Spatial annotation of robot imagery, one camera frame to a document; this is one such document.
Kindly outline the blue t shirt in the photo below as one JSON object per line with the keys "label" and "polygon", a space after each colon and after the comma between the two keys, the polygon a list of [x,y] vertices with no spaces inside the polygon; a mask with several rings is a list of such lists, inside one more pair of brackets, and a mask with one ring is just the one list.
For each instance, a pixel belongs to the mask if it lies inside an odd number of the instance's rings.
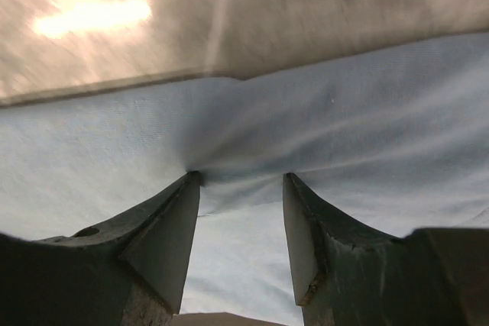
{"label": "blue t shirt", "polygon": [[78,230],[204,178],[185,313],[302,322],[284,173],[389,234],[488,225],[488,36],[239,82],[194,79],[1,111],[1,230]]}

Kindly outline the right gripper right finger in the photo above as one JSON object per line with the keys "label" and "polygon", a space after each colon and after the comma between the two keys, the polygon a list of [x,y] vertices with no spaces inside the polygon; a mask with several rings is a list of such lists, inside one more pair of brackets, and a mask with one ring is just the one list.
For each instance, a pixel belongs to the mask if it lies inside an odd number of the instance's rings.
{"label": "right gripper right finger", "polygon": [[488,232],[394,237],[283,177],[293,293],[306,325],[486,325]]}

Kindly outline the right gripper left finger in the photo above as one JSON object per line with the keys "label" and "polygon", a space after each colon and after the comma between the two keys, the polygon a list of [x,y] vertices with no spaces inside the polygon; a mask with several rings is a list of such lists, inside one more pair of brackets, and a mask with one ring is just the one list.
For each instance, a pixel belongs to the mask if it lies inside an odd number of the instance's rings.
{"label": "right gripper left finger", "polygon": [[199,210],[190,172],[71,237],[1,236],[3,325],[169,325],[180,312]]}

